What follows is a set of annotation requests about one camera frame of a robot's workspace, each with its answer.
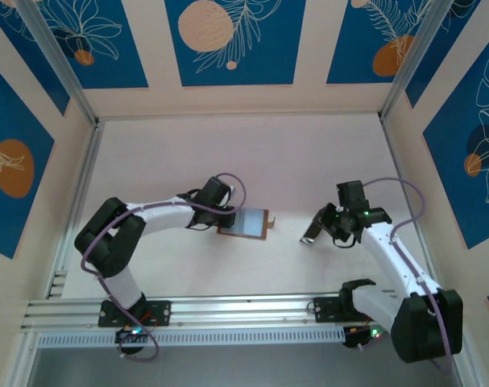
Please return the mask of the brown leather card holder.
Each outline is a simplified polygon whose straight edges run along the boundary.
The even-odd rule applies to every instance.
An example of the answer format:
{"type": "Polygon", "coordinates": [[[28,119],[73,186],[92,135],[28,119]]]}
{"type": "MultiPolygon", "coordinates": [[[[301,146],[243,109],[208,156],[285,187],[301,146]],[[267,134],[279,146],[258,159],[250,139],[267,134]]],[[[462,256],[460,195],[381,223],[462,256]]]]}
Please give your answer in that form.
{"type": "Polygon", "coordinates": [[[242,208],[229,228],[219,227],[219,235],[227,235],[244,239],[266,240],[267,231],[276,223],[275,217],[270,217],[269,210],[256,208],[242,208]]]}

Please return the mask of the black right controller board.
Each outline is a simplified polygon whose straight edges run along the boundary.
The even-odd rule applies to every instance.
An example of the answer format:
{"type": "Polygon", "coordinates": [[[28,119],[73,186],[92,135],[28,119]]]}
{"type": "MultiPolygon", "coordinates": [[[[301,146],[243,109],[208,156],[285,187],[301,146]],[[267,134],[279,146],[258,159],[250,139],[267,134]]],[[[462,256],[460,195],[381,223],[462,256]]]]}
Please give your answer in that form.
{"type": "Polygon", "coordinates": [[[384,330],[379,327],[345,327],[345,342],[343,345],[350,349],[363,350],[377,339],[380,339],[384,330]]]}

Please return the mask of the black controller board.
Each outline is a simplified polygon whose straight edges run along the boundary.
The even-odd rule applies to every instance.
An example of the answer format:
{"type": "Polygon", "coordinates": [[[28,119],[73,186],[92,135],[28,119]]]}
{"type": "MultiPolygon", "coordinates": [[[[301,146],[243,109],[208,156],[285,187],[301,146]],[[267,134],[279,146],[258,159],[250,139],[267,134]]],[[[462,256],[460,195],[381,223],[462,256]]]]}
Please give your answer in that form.
{"type": "Polygon", "coordinates": [[[350,349],[363,350],[377,339],[380,339],[384,330],[379,327],[345,327],[345,342],[343,345],[350,349]]]}
{"type": "Polygon", "coordinates": [[[140,327],[122,328],[115,333],[114,342],[123,356],[132,356],[144,349],[147,335],[140,327]]]}

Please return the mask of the black left controller board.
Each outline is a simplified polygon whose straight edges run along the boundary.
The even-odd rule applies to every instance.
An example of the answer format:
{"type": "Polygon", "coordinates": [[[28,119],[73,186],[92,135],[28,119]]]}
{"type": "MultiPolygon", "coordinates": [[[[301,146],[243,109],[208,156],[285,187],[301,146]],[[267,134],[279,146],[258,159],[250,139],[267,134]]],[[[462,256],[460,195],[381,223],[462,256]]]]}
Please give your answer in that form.
{"type": "Polygon", "coordinates": [[[132,356],[144,349],[147,335],[140,327],[122,328],[115,333],[114,342],[123,356],[132,356]]]}

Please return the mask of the aluminium table edge rail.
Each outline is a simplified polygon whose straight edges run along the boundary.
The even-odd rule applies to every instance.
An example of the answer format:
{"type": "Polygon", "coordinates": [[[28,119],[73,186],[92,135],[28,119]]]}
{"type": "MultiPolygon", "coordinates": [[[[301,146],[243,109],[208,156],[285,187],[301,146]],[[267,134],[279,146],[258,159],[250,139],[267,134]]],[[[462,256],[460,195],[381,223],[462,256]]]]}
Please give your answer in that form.
{"type": "Polygon", "coordinates": [[[86,195],[88,193],[94,165],[102,141],[103,130],[104,123],[100,119],[96,119],[74,185],[72,203],[68,212],[64,232],[59,239],[54,254],[54,261],[48,275],[47,283],[44,287],[44,300],[59,297],[61,295],[59,290],[55,290],[55,287],[56,284],[58,284],[58,288],[64,286],[64,279],[67,276],[68,267],[70,265],[69,261],[75,251],[73,242],[77,236],[86,195]]]}
{"type": "Polygon", "coordinates": [[[418,210],[413,204],[412,204],[412,197],[416,196],[419,199],[419,203],[422,203],[423,200],[421,199],[420,193],[421,190],[416,187],[413,188],[412,186],[409,185],[410,181],[406,178],[404,175],[404,172],[401,168],[400,160],[397,154],[397,151],[395,149],[392,137],[387,129],[387,124],[382,120],[379,119],[380,125],[382,127],[385,140],[388,146],[388,149],[390,151],[392,161],[396,170],[396,175],[399,179],[402,181],[407,181],[407,183],[401,182],[400,186],[402,189],[402,192],[404,194],[404,200],[407,204],[408,207],[408,212],[410,214],[410,219],[412,220],[412,228],[416,232],[416,236],[418,239],[418,243],[420,245],[420,250],[423,256],[423,261],[424,263],[422,266],[426,269],[426,272],[430,275],[432,279],[436,279],[436,270],[434,268],[431,256],[429,254],[429,248],[428,245],[425,241],[424,234],[421,229],[421,225],[418,223],[418,219],[421,217],[419,215],[420,210],[418,210]]]}

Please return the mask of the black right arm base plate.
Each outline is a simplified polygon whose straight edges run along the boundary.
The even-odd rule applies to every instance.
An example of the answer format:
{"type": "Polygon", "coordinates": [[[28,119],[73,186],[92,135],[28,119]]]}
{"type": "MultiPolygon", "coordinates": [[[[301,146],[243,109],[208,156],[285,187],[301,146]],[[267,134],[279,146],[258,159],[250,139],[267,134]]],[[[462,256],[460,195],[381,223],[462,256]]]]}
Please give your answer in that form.
{"type": "Polygon", "coordinates": [[[316,297],[313,308],[318,323],[365,323],[370,317],[358,312],[352,301],[340,297],[316,297]]]}

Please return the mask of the aluminium mounting rail beam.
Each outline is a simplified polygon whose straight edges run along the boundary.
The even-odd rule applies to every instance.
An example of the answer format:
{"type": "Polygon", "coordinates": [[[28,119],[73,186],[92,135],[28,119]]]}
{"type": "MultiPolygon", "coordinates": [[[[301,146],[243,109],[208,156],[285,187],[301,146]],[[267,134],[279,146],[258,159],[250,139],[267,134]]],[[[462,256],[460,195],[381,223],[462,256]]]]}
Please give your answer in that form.
{"type": "MultiPolygon", "coordinates": [[[[312,327],[316,317],[307,294],[165,297],[171,302],[169,330],[312,327]]],[[[94,331],[102,300],[50,298],[31,300],[21,323],[23,332],[94,331]]]]}

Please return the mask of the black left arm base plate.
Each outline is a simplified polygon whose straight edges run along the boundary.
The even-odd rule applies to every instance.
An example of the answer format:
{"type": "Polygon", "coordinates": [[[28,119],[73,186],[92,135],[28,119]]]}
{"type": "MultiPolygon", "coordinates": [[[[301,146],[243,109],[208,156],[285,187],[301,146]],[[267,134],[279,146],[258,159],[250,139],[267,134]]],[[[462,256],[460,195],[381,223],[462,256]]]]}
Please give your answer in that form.
{"type": "MultiPolygon", "coordinates": [[[[167,327],[171,316],[170,301],[138,300],[127,312],[145,327],[167,327]]],[[[113,302],[105,300],[101,304],[97,325],[99,327],[124,327],[134,322],[113,302]]]]}

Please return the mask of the aluminium frame post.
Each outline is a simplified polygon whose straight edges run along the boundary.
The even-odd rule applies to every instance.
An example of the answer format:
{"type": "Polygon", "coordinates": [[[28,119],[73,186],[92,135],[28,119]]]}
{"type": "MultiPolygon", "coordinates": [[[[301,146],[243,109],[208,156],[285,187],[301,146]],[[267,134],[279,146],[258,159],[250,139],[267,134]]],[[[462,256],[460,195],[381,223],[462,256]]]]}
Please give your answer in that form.
{"type": "Polygon", "coordinates": [[[13,0],[15,8],[26,24],[39,49],[52,67],[55,75],[70,98],[76,103],[86,122],[97,128],[98,117],[94,113],[76,74],[36,4],[32,0],[13,0]]]}
{"type": "Polygon", "coordinates": [[[428,10],[412,11],[421,17],[411,48],[395,75],[379,111],[381,123],[391,116],[400,98],[413,108],[421,99],[450,49],[482,0],[422,0],[428,10]]]}

